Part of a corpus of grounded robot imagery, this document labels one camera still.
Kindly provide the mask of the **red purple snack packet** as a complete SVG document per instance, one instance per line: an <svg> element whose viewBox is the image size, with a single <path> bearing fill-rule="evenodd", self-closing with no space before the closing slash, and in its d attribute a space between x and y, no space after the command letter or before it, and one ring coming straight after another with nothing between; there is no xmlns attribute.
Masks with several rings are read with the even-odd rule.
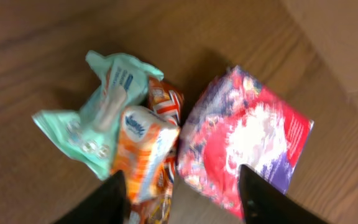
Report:
<svg viewBox="0 0 358 224"><path fill-rule="evenodd" d="M240 166L286 193L314 122L240 67L215 78L180 133L178 175L216 205L243 218Z"/></svg>

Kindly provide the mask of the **teal snack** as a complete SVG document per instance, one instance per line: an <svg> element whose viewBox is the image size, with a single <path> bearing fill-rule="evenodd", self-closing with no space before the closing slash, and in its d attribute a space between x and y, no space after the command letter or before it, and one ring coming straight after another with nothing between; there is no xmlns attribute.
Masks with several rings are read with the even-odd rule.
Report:
<svg viewBox="0 0 358 224"><path fill-rule="evenodd" d="M121 112L141 104L148 94L149 78L161 81L164 74L125 53L103 56L90 50L86 62L101 81L88 101L78 111L41 110L32 119L62 153L105 180L116 154Z"/></svg>

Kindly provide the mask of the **small orange juice carton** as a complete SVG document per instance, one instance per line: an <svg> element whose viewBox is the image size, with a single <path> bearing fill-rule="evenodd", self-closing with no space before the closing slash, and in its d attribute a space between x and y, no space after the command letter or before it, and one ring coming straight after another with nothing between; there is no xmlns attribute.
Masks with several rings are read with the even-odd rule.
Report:
<svg viewBox="0 0 358 224"><path fill-rule="evenodd" d="M157 195L152 187L180 128L143 106L129 106L121 116L111 173L121 170L127 198L141 203Z"/></svg>

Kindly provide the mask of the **brown orange chocolate bar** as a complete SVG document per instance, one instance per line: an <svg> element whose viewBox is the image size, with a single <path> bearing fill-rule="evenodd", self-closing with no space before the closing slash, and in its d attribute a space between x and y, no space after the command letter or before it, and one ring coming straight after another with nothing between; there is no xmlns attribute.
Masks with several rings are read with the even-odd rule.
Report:
<svg viewBox="0 0 358 224"><path fill-rule="evenodd" d="M148 109L154 111L169 122L179 125L181 107L184 103L183 93L168 83L156 78L149 78ZM158 172L158 196L135 204L131 207L128 223L130 224L167 224L172 205L172 192L176 171L177 144L167 154L163 167Z"/></svg>

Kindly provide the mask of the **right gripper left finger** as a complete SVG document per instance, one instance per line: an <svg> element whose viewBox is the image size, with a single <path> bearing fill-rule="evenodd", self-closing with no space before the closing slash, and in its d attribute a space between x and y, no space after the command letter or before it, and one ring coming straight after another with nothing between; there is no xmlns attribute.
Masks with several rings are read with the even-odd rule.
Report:
<svg viewBox="0 0 358 224"><path fill-rule="evenodd" d="M120 170L53 224L123 224L125 209L126 184Z"/></svg>

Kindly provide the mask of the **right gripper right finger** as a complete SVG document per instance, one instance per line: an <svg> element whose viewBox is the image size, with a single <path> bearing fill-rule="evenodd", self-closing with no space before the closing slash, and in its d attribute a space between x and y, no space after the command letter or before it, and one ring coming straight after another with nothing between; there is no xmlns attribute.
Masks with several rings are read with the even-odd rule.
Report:
<svg viewBox="0 0 358 224"><path fill-rule="evenodd" d="M239 194L246 224L327 224L244 164L240 166Z"/></svg>

